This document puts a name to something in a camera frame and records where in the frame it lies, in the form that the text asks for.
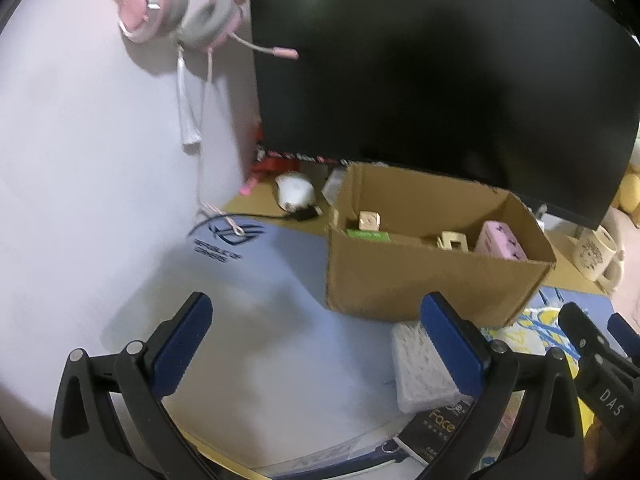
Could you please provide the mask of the yellow blue patterned cloth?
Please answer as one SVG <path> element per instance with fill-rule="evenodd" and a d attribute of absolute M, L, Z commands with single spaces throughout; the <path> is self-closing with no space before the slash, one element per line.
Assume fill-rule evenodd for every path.
<path fill-rule="evenodd" d="M 543 356 L 551 348 L 560 348 L 577 362 L 579 354 L 558 324 L 559 312 L 558 308 L 526 308 L 511 325 L 480 332 L 487 340 L 502 340 L 514 352 Z"/>

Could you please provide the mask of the yellow and white plush toy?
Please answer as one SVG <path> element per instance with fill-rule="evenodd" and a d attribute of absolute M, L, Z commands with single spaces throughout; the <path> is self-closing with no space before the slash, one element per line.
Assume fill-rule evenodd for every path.
<path fill-rule="evenodd" d="M 628 164 L 620 186 L 612 201 L 612 206 L 628 216 L 636 213 L 640 205 L 640 176 L 637 166 Z"/>

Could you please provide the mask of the blue gaming mouse mat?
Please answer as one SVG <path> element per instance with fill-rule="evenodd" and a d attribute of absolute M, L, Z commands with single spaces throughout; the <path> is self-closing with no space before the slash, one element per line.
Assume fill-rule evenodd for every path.
<path fill-rule="evenodd" d="M 165 408 L 233 479 L 413 479 L 400 448 L 390 324 L 326 308 L 326 240 L 215 221 L 173 244 L 111 317 L 103 347 L 148 338 L 192 292 L 213 322 Z"/>

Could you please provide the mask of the pink cat-ear headset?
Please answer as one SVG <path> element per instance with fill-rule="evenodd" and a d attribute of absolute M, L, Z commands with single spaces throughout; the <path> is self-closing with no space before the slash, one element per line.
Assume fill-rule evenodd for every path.
<path fill-rule="evenodd" d="M 207 0 L 190 11 L 190 0 L 116 0 L 122 36 L 134 44 L 160 37 L 174 38 L 191 50 L 210 51 L 233 40 L 250 50 L 296 61 L 296 50 L 262 47 L 238 35 L 246 0 Z"/>

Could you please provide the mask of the brown cardboard box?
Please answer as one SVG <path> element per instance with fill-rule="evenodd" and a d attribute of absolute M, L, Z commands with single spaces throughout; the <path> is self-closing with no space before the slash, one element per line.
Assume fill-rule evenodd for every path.
<path fill-rule="evenodd" d="M 389 243 L 355 240 L 360 211 L 381 216 Z M 487 220 L 506 223 L 526 261 L 477 254 Z M 468 252 L 442 250 L 442 231 L 466 235 Z M 326 305 L 360 318 L 412 321 L 422 298 L 440 292 L 478 326 L 513 322 L 554 268 L 553 249 L 527 207 L 501 188 L 407 169 L 355 164 L 331 209 Z"/>

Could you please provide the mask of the red figurine toy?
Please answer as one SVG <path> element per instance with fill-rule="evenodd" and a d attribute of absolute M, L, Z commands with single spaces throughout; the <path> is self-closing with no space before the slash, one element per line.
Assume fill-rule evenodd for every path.
<path fill-rule="evenodd" d="M 250 165 L 250 177 L 259 182 L 265 177 L 278 176 L 290 171 L 298 171 L 299 161 L 275 154 L 271 156 L 264 147 L 262 124 L 255 130 L 254 160 Z"/>

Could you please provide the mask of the white computer mouse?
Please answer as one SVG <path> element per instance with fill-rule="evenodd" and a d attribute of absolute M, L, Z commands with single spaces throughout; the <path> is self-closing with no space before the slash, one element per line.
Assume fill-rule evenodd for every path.
<path fill-rule="evenodd" d="M 300 172 L 290 171 L 280 174 L 274 183 L 277 189 L 277 203 L 287 212 L 294 212 L 317 203 L 311 180 Z"/>

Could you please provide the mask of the pink pen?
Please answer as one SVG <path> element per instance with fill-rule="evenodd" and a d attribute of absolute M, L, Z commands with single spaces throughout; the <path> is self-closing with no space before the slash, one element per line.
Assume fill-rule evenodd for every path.
<path fill-rule="evenodd" d="M 250 194 L 252 194 L 254 187 L 257 184 L 257 179 L 254 177 L 249 178 L 242 186 L 242 188 L 240 189 L 240 194 L 242 196 L 249 196 Z"/>

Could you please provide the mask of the pink kuromi pouch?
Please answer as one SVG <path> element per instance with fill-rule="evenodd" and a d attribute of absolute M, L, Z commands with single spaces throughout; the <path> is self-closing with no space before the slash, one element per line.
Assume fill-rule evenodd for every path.
<path fill-rule="evenodd" d="M 484 222 L 474 252 L 506 260 L 527 260 L 526 253 L 510 226 L 496 220 Z"/>

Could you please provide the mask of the cream plastic hair claw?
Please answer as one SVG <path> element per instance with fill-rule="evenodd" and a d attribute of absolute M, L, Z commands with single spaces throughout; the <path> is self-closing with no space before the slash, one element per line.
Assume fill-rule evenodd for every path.
<path fill-rule="evenodd" d="M 468 252 L 469 244 L 466 235 L 454 231 L 442 231 L 437 237 L 437 247 L 442 250 L 458 250 Z"/>

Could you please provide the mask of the green white packet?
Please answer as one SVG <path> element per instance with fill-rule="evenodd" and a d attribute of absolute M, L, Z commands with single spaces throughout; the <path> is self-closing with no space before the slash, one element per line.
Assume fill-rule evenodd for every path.
<path fill-rule="evenodd" d="M 380 231 L 347 229 L 346 234 L 348 237 L 354 238 L 355 240 L 370 240 L 370 242 L 389 243 L 392 240 L 390 238 L 390 234 Z"/>

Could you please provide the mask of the white hanging tassel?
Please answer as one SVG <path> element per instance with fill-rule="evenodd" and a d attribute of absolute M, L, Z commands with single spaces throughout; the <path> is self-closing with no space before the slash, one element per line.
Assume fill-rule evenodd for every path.
<path fill-rule="evenodd" d="M 194 146 L 202 142 L 202 135 L 186 88 L 186 60 L 181 44 L 178 45 L 177 52 L 177 100 L 181 142 L 183 146 Z"/>

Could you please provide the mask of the cream printed mug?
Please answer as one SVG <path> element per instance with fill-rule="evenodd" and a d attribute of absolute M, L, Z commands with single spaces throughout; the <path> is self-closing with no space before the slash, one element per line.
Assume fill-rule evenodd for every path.
<path fill-rule="evenodd" d="M 612 294 L 624 278 L 624 252 L 603 226 L 583 229 L 572 255 L 574 267 L 588 281 Z"/>

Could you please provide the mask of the small white card stand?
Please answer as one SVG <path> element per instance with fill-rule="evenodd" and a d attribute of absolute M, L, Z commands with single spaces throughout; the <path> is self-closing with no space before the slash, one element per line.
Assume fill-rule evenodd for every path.
<path fill-rule="evenodd" d="M 322 186 L 321 194 L 330 206 L 335 204 L 337 196 L 340 194 L 345 176 L 345 168 L 334 168 L 326 179 L 326 183 Z"/>

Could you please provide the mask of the black computer monitor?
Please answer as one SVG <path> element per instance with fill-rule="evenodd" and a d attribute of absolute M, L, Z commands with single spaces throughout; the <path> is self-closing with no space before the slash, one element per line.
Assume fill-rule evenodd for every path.
<path fill-rule="evenodd" d="M 250 0 L 262 143 L 505 188 L 581 226 L 639 125 L 639 14 L 615 0 Z"/>

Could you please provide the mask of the red crane pattern box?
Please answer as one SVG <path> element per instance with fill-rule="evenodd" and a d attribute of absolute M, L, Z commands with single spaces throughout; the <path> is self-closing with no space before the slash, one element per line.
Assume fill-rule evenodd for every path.
<path fill-rule="evenodd" d="M 378 232 L 381 226 L 381 216 L 375 211 L 360 211 L 358 229 L 366 232 Z"/>

